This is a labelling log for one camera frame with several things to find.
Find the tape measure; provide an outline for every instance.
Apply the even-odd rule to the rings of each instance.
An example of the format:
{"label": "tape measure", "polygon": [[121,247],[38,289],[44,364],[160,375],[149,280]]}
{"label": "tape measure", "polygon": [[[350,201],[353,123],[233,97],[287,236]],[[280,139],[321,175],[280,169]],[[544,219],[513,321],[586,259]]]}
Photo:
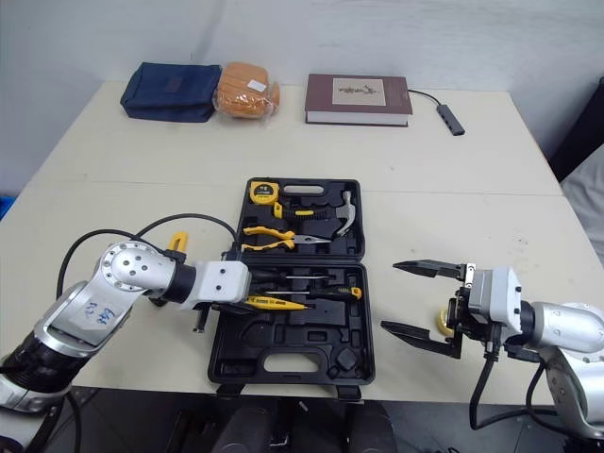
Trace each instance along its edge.
{"label": "tape measure", "polygon": [[256,205],[274,205],[279,198],[279,185],[275,182],[252,181],[249,197]]}

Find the screwdriver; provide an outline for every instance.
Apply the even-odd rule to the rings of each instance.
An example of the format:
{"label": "screwdriver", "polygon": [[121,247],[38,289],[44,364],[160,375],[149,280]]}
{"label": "screwdriver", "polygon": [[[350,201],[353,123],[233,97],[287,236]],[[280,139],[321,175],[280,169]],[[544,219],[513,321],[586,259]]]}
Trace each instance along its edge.
{"label": "screwdriver", "polygon": [[304,304],[265,295],[249,295],[245,304],[261,310],[305,310],[308,308]]}
{"label": "screwdriver", "polygon": [[329,276],[288,276],[284,272],[266,271],[262,269],[252,269],[252,279],[256,283],[267,283],[271,281],[284,281],[292,278],[305,278],[315,280],[319,278],[329,278]]}
{"label": "screwdriver", "polygon": [[305,294],[309,299],[332,299],[342,302],[360,300],[361,288],[355,286],[326,286],[325,288],[308,288],[306,291],[267,291],[267,294]]}

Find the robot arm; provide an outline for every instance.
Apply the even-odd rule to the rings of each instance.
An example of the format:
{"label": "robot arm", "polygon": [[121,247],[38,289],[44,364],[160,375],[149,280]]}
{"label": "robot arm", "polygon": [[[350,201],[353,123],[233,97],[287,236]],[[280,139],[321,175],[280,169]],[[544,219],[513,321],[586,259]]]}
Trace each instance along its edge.
{"label": "robot arm", "polygon": [[424,277],[462,282],[449,299],[446,326],[453,338],[432,341],[423,328],[383,321],[401,340],[459,359],[463,335],[484,344],[485,358],[500,348],[522,361],[541,362],[558,415],[584,439],[604,439],[604,311],[586,304],[529,304],[510,267],[479,270],[473,263],[404,261],[394,267]]}
{"label": "robot arm", "polygon": [[67,290],[4,358],[8,372],[0,375],[0,426],[9,425],[7,410],[44,412],[62,400],[80,368],[123,325],[141,295],[193,309],[202,302],[241,302],[249,283],[247,267],[240,261],[189,266],[146,243],[111,246],[90,281]]}

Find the book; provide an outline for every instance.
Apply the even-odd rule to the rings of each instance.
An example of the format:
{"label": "book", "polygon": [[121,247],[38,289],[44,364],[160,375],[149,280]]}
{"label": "book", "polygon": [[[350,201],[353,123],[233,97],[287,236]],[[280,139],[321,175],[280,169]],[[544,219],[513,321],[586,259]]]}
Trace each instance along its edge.
{"label": "book", "polygon": [[306,122],[406,126],[412,114],[405,77],[310,74]]}

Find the pliers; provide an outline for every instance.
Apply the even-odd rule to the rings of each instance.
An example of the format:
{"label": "pliers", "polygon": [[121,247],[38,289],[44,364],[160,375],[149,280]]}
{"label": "pliers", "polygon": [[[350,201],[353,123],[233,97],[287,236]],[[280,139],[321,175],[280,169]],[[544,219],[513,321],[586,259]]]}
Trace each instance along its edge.
{"label": "pliers", "polygon": [[252,226],[250,228],[244,228],[243,234],[245,236],[252,236],[258,234],[266,234],[278,238],[279,241],[274,243],[268,243],[267,245],[250,245],[248,243],[242,244],[242,250],[268,250],[271,248],[277,248],[284,246],[290,250],[295,247],[297,243],[330,243],[331,239],[317,238],[315,236],[307,236],[304,234],[295,234],[293,231],[286,231],[284,233],[277,229],[267,228],[266,226]]}

